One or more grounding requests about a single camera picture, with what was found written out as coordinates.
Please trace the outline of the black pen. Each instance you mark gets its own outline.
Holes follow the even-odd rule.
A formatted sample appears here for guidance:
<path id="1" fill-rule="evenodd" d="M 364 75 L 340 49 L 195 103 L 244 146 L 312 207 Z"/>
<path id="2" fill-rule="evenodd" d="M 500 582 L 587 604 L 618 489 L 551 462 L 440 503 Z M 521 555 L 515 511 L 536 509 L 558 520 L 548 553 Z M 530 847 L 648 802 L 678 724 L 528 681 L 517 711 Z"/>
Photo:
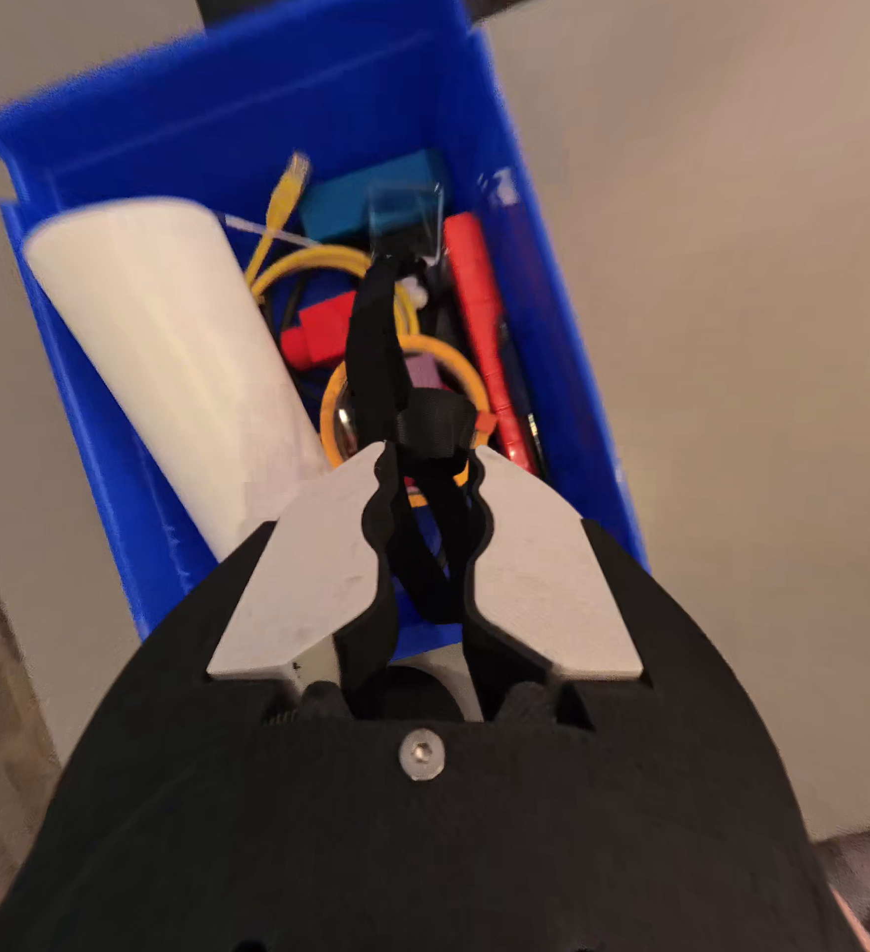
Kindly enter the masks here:
<path id="1" fill-rule="evenodd" d="M 540 430 L 524 380 L 521 361 L 505 319 L 500 321 L 498 328 L 498 345 L 505 384 L 522 432 L 525 456 L 529 461 L 530 471 L 542 481 L 548 482 L 548 467 L 541 443 Z"/>

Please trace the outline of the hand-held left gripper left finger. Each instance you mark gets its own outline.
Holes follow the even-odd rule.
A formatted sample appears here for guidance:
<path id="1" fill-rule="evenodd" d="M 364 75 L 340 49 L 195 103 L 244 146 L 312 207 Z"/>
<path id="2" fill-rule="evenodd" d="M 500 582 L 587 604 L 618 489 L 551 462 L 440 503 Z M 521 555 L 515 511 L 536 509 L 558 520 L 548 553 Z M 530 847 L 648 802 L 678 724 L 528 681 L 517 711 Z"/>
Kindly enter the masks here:
<path id="1" fill-rule="evenodd" d="M 398 640 L 386 550 L 401 486 L 395 447 L 377 442 L 286 507 L 207 666 L 216 680 L 274 680 L 293 696 L 333 682 L 356 693 Z"/>

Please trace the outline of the white paper roll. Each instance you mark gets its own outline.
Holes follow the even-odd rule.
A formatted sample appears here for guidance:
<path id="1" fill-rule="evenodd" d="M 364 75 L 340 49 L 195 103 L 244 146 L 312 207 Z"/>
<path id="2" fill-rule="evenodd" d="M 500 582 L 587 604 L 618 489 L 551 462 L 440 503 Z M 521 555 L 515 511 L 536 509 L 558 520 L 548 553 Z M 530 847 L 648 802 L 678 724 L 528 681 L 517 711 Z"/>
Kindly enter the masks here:
<path id="1" fill-rule="evenodd" d="M 217 560 L 328 471 L 209 209 L 172 197 L 77 208 L 23 251 Z"/>

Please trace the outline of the grey desk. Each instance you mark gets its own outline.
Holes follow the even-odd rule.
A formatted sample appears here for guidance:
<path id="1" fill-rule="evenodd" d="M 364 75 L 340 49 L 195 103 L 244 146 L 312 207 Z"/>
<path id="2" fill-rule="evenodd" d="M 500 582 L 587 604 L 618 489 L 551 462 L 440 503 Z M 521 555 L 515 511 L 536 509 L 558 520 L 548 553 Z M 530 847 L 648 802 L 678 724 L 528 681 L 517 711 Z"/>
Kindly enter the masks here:
<path id="1" fill-rule="evenodd" d="M 0 2 L 0 103 L 200 24 Z M 485 31 L 653 572 L 812 837 L 870 827 L 870 2 L 532 2 Z M 64 761 L 138 639 L 1 220 L 0 598 Z"/>

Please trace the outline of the blue plastic bin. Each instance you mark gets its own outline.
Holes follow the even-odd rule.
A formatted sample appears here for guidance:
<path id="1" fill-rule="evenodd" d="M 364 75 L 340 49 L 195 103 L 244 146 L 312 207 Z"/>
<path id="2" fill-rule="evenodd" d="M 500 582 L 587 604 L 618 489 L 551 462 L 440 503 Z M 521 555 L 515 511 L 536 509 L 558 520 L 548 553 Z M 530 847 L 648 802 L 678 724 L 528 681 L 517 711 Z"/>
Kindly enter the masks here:
<path id="1" fill-rule="evenodd" d="M 441 152 L 481 220 L 554 488 L 648 569 L 575 311 L 493 71 L 462 2 L 281 2 L 0 108 L 0 213 L 135 628 L 217 565 L 25 263 L 71 208 L 175 196 L 249 218 L 289 153 L 324 177 Z"/>

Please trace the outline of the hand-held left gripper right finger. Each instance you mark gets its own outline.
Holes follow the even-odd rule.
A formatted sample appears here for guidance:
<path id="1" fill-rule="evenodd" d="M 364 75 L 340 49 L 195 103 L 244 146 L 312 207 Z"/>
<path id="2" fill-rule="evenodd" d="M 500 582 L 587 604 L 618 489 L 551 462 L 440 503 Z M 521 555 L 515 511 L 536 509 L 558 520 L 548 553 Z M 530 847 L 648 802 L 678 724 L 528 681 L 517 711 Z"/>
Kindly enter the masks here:
<path id="1" fill-rule="evenodd" d="M 581 514 L 489 447 L 470 459 L 462 645 L 482 716 L 495 718 L 518 684 L 538 684 L 558 704 L 568 685 L 641 681 Z"/>

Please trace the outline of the red plastic bar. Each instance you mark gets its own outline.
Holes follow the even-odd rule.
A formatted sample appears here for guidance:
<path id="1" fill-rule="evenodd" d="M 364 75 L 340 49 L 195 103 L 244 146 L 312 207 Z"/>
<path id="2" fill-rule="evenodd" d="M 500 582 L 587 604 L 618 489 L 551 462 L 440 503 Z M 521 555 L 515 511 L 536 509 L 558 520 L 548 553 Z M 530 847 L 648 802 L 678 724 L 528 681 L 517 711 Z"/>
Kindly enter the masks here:
<path id="1" fill-rule="evenodd" d="M 496 421 L 497 443 L 513 464 L 538 477 L 527 414 L 520 411 L 524 387 L 508 377 L 504 306 L 481 223 L 470 211 L 452 214 L 443 223 L 442 237 L 469 348 Z"/>

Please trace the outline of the red toy block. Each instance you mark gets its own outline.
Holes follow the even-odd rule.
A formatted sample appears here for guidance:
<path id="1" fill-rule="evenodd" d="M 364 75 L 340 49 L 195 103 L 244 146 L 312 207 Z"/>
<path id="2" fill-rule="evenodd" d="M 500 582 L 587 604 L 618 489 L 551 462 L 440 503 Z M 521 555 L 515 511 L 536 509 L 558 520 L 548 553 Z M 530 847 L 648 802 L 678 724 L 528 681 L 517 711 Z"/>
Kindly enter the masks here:
<path id="1" fill-rule="evenodd" d="M 334 369 L 344 361 L 355 298 L 356 291 L 350 291 L 311 304 L 280 332 L 280 351 L 291 369 Z"/>

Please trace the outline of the teal small box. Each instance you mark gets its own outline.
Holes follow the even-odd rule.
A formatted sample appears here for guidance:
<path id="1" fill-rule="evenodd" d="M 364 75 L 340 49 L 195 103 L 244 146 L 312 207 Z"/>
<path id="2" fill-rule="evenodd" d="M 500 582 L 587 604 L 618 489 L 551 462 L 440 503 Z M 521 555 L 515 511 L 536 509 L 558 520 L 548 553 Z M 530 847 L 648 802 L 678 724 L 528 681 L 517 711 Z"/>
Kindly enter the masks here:
<path id="1" fill-rule="evenodd" d="M 307 187 L 299 206 L 303 231 L 328 244 L 436 227 L 454 206 L 441 152 L 421 149 Z"/>

